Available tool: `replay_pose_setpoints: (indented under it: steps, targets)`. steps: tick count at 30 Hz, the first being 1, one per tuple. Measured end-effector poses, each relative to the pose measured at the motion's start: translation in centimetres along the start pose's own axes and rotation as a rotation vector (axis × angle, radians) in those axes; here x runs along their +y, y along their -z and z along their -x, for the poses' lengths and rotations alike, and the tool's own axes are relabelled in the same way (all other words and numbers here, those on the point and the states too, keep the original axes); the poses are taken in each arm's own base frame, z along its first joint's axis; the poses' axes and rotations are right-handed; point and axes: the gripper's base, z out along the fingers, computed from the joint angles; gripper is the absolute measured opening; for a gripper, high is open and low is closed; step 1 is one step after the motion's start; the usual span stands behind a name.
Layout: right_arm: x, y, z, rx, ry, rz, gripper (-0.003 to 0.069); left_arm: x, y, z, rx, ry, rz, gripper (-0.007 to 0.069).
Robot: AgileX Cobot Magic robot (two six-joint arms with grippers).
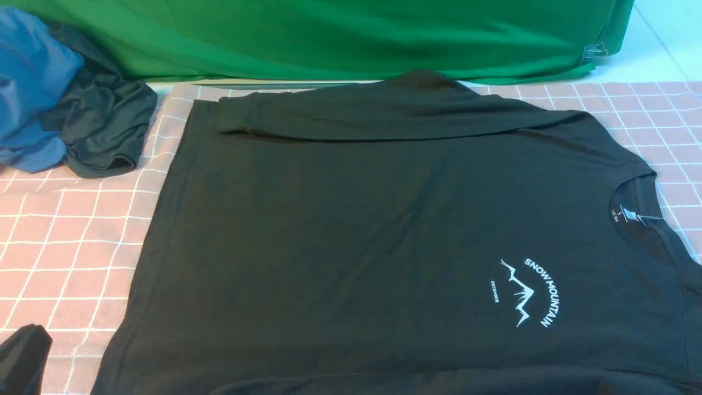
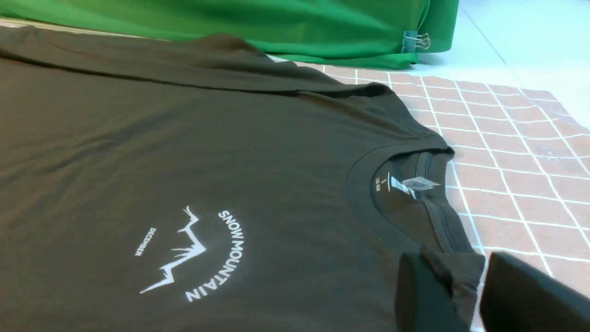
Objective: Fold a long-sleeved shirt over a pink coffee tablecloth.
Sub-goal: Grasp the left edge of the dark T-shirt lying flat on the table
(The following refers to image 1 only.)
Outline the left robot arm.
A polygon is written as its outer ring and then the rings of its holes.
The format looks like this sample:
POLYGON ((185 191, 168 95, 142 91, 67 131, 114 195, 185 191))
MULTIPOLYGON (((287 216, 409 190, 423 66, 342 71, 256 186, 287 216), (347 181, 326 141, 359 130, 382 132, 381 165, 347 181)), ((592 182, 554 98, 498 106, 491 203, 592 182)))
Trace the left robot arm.
POLYGON ((1 345, 1 394, 40 394, 52 337, 42 325, 22 326, 1 345))

